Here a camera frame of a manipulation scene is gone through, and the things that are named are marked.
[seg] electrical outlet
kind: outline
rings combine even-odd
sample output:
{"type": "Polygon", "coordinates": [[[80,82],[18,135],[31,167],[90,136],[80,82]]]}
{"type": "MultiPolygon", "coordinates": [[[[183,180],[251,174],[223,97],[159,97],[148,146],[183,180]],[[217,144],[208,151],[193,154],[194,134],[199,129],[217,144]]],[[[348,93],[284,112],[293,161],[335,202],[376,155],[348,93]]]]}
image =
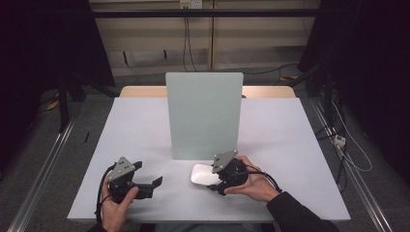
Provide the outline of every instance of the electrical outlet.
{"type": "Polygon", "coordinates": [[[340,135],[336,135],[334,138],[334,142],[336,145],[338,145],[339,147],[344,147],[344,144],[346,144],[346,138],[342,137],[340,135]]]}
{"type": "Polygon", "coordinates": [[[190,9],[190,0],[180,0],[181,9],[190,9]]]}
{"type": "Polygon", "coordinates": [[[190,0],[190,9],[202,9],[202,0],[190,0]]]}

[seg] white mouse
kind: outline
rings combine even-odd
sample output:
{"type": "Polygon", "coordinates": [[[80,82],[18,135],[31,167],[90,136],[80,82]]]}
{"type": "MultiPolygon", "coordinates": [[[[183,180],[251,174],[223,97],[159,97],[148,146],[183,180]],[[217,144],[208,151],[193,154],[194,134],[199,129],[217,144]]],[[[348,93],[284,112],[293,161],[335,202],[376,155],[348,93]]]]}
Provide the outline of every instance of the white mouse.
{"type": "Polygon", "coordinates": [[[201,186],[217,185],[220,183],[219,175],[212,173],[212,166],[204,164],[196,164],[193,167],[190,180],[194,184],[201,186]]]}

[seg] human hand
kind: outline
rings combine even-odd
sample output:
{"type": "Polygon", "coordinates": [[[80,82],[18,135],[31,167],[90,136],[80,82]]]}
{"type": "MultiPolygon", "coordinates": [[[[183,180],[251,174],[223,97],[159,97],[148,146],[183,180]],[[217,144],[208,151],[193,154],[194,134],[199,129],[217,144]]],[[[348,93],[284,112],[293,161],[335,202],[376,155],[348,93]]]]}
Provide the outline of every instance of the human hand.
{"type": "MultiPolygon", "coordinates": [[[[261,171],[261,169],[253,165],[248,157],[237,156],[236,159],[241,160],[247,166],[247,171],[261,171]]],[[[227,188],[225,194],[244,194],[253,200],[270,202],[279,192],[271,185],[271,183],[263,175],[249,174],[247,181],[237,187],[227,188]]]]}
{"type": "Polygon", "coordinates": [[[102,227],[107,232],[121,231],[127,219],[127,209],[138,194],[138,187],[132,188],[124,198],[121,204],[113,201],[112,196],[108,191],[108,176],[105,178],[102,185],[102,227]]]}

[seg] person's left hand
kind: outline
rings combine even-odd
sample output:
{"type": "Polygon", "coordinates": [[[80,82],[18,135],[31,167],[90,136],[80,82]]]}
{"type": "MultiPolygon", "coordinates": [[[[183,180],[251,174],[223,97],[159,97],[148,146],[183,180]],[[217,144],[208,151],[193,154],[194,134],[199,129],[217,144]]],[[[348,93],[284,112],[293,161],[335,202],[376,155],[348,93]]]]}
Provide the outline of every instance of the person's left hand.
{"type": "Polygon", "coordinates": [[[121,204],[113,201],[112,196],[108,191],[108,176],[105,178],[102,185],[102,227],[107,232],[118,232],[124,227],[127,219],[127,209],[138,194],[138,187],[132,188],[124,198],[121,204]]]}

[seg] white object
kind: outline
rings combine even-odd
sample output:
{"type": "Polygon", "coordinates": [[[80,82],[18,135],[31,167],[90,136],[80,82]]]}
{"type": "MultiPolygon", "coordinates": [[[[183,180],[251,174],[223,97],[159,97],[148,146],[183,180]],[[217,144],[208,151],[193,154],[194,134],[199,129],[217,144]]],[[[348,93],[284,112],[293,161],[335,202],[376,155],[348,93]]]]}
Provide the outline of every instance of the white object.
{"type": "Polygon", "coordinates": [[[346,144],[346,138],[342,137],[340,135],[335,135],[334,137],[334,142],[337,146],[339,146],[340,148],[344,147],[344,145],[346,144]]]}
{"type": "MultiPolygon", "coordinates": [[[[130,162],[143,162],[134,174],[135,183],[163,176],[153,198],[130,205],[130,221],[272,221],[263,202],[244,195],[221,196],[193,184],[190,174],[198,161],[172,158],[167,118],[166,99],[115,99],[68,219],[95,221],[100,179],[108,166],[125,156],[130,162]]],[[[350,219],[299,99],[243,99],[238,151],[319,217],[350,219]]]]}
{"type": "Polygon", "coordinates": [[[201,186],[210,186],[219,184],[220,176],[216,173],[212,173],[211,165],[196,164],[192,168],[190,180],[194,184],[198,184],[201,186]]]}
{"type": "Polygon", "coordinates": [[[202,9],[202,0],[190,0],[191,9],[202,9]]]}
{"type": "Polygon", "coordinates": [[[180,0],[181,9],[190,9],[190,0],[180,0]]]}
{"type": "Polygon", "coordinates": [[[212,160],[237,149],[244,75],[238,72],[168,72],[173,158],[212,160]]]}

